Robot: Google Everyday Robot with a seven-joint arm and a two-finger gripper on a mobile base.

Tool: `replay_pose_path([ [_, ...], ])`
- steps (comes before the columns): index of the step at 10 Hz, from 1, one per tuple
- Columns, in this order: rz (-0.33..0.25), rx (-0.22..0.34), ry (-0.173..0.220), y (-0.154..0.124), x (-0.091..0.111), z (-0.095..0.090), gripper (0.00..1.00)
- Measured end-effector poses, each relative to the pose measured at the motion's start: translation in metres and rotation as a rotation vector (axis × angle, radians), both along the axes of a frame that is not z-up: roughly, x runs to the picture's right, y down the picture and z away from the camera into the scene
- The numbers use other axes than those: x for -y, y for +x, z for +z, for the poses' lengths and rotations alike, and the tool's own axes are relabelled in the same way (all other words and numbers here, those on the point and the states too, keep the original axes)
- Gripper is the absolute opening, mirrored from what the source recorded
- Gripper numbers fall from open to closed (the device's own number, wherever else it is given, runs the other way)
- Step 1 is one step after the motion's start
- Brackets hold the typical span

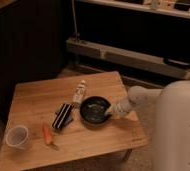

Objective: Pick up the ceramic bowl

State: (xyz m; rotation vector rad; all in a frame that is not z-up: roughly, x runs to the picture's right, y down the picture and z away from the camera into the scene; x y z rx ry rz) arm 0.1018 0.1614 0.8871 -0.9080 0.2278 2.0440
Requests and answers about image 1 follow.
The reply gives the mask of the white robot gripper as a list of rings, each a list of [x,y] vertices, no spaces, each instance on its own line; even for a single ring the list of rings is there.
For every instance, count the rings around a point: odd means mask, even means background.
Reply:
[[[120,99],[113,103],[104,114],[105,117],[108,116],[119,116],[124,117],[128,115],[134,109],[134,103],[127,97]]]

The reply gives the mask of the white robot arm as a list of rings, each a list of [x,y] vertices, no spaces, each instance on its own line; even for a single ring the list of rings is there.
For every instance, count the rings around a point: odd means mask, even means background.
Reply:
[[[124,117],[140,107],[156,102],[161,92],[161,89],[149,89],[143,86],[130,87],[127,95],[113,103],[104,115]]]

